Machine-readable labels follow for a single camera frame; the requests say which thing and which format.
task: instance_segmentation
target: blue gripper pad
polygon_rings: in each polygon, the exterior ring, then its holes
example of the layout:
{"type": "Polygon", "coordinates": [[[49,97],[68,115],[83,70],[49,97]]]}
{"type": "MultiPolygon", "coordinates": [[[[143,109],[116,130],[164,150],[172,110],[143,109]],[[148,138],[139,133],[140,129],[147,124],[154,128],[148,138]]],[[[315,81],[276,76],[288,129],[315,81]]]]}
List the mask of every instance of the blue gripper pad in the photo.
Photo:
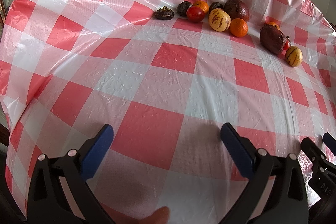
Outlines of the blue gripper pad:
{"type": "Polygon", "coordinates": [[[220,138],[230,153],[241,176],[251,180],[254,176],[254,160],[246,148],[250,149],[251,153],[256,151],[252,143],[248,139],[240,137],[228,122],[223,124],[220,138]]]}
{"type": "Polygon", "coordinates": [[[330,149],[330,151],[336,156],[336,140],[327,132],[323,135],[322,141],[330,149]]]}
{"type": "Polygon", "coordinates": [[[86,140],[78,150],[81,162],[81,177],[84,181],[94,177],[113,141],[113,128],[105,124],[93,139],[86,140]]]}

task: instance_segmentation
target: red tomato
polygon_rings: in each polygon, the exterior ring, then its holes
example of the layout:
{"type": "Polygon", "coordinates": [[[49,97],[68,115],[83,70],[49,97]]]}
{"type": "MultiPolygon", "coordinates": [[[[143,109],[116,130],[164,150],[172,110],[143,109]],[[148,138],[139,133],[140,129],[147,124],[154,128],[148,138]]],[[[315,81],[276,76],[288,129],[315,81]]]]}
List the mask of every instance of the red tomato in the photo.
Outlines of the red tomato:
{"type": "Polygon", "coordinates": [[[284,47],[282,48],[282,50],[286,51],[288,50],[288,48],[290,47],[289,41],[288,39],[286,40],[286,44],[284,45],[284,47]]]}
{"type": "Polygon", "coordinates": [[[205,17],[205,13],[201,8],[192,6],[187,10],[187,17],[192,22],[200,22],[205,17]]]}

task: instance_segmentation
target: dark brown fruit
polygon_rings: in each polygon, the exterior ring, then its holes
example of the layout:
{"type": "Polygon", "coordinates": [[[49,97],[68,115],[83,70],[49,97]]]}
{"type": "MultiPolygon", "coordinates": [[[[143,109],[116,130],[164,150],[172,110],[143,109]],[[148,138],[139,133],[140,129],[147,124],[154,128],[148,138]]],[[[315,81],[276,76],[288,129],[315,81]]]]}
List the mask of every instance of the dark brown fruit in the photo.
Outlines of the dark brown fruit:
{"type": "Polygon", "coordinates": [[[209,7],[209,13],[211,13],[211,11],[213,9],[216,9],[216,8],[220,8],[220,9],[224,9],[224,6],[222,4],[220,4],[219,2],[213,2],[210,7],[209,7]]]}
{"type": "Polygon", "coordinates": [[[177,13],[182,16],[182,17],[186,17],[187,16],[187,10],[193,6],[191,4],[191,2],[189,1],[183,1],[182,3],[180,3],[176,9],[177,13]]]}
{"type": "Polygon", "coordinates": [[[272,25],[264,25],[260,30],[260,42],[270,52],[278,55],[283,51],[287,37],[272,25]]]}
{"type": "Polygon", "coordinates": [[[159,10],[155,11],[154,16],[157,19],[170,20],[174,18],[175,14],[173,10],[167,8],[167,6],[164,6],[163,8],[160,8],[159,10]]]}
{"type": "Polygon", "coordinates": [[[250,10],[241,0],[228,0],[224,5],[224,12],[229,14],[231,20],[241,18],[248,22],[250,19],[250,10]]]}

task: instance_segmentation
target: red and white tablecloth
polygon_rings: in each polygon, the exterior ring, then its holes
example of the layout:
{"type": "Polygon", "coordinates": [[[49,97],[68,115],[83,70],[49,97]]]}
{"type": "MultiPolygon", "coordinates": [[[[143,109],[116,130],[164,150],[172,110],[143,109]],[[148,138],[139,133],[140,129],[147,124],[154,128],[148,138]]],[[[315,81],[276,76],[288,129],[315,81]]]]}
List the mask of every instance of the red and white tablecloth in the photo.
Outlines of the red and white tablecloth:
{"type": "Polygon", "coordinates": [[[152,17],[182,1],[13,2],[0,100],[11,129],[6,179],[22,211],[37,156],[63,156],[105,123],[115,139],[88,183],[121,223],[161,206],[170,223],[218,223],[247,183],[219,139],[225,122],[273,155],[335,135],[336,33],[310,0],[242,0],[251,13],[243,38],[215,32],[207,17],[152,17]],[[302,65],[261,46],[265,21],[291,37],[302,65]]]}

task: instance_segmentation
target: tomato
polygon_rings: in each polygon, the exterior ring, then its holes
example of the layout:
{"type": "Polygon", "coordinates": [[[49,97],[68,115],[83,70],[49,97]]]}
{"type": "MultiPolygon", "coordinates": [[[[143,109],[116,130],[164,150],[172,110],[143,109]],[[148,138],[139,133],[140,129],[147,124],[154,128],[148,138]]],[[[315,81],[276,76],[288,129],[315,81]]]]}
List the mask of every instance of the tomato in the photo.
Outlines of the tomato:
{"type": "Polygon", "coordinates": [[[288,48],[290,47],[290,44],[289,44],[289,41],[288,41],[288,39],[286,40],[286,44],[284,45],[284,47],[283,47],[283,51],[286,51],[286,50],[288,50],[288,48]]]}
{"type": "Polygon", "coordinates": [[[187,10],[187,17],[192,22],[200,22],[205,17],[205,13],[201,8],[192,6],[187,10]]]}

